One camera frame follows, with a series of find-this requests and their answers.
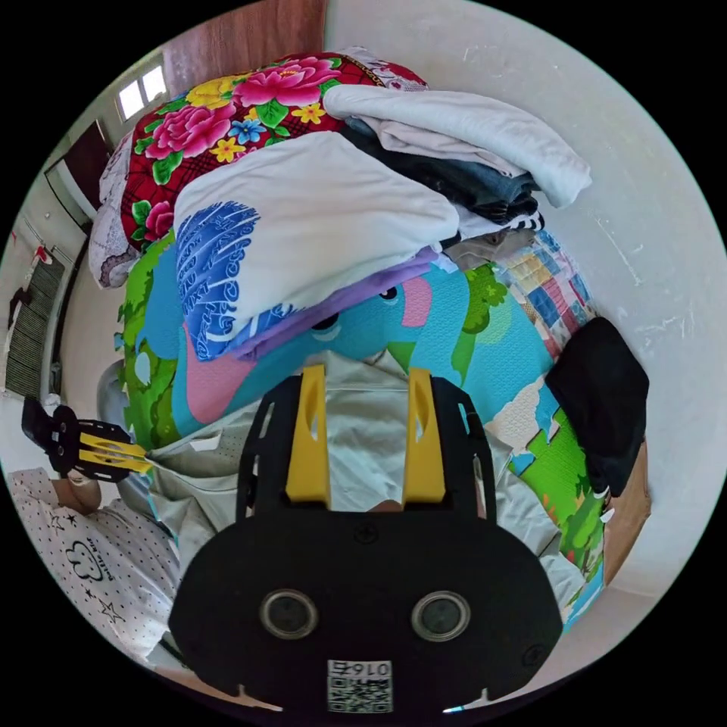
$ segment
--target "pink peony print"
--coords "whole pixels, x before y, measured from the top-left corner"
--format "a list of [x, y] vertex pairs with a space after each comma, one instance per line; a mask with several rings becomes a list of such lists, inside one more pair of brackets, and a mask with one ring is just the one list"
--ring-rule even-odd
[[234, 113], [234, 104], [221, 108], [185, 106], [170, 111], [154, 129], [154, 141], [144, 153], [151, 159], [165, 159], [177, 151], [182, 151], [185, 157], [196, 157], [212, 149], [227, 134]]
[[242, 106], [266, 104], [276, 99], [284, 106], [309, 106], [320, 99], [320, 84], [340, 73], [328, 58], [302, 58], [253, 73], [235, 86], [232, 99]]
[[150, 242], [161, 240], [172, 229], [173, 221], [174, 212], [172, 211], [172, 205], [167, 200], [157, 202], [151, 208], [146, 218], [146, 234], [144, 235], [144, 239]]

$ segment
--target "qr code label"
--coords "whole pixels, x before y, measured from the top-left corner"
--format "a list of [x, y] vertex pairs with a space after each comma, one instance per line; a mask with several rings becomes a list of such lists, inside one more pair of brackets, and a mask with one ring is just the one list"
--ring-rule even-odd
[[328, 711], [386, 713], [394, 709], [390, 661], [328, 662]]

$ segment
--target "wooden door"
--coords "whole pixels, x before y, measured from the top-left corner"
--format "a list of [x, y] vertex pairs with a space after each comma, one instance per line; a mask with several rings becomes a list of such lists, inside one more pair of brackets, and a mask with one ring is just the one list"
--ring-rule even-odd
[[261, 0], [191, 28], [162, 46], [170, 96], [288, 53], [320, 51], [327, 0]]

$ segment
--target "white towel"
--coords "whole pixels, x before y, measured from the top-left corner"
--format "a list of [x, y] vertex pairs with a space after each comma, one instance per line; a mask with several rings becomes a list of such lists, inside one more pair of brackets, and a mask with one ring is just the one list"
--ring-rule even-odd
[[232, 341], [265, 310], [281, 317], [410, 260], [457, 232], [437, 192], [335, 132], [247, 154], [176, 201], [177, 282], [193, 335]]
[[341, 84], [326, 92], [323, 106], [334, 118], [396, 121], [496, 154], [528, 170], [554, 207], [573, 203], [591, 184], [588, 164], [544, 121], [494, 98], [459, 91], [405, 93]]

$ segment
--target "person's hand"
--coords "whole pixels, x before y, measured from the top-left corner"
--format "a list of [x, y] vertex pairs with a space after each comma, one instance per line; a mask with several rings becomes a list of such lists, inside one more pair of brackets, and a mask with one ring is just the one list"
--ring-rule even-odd
[[372, 507], [370, 513], [400, 513], [403, 510], [401, 503], [396, 500], [384, 500], [379, 502], [376, 507]]

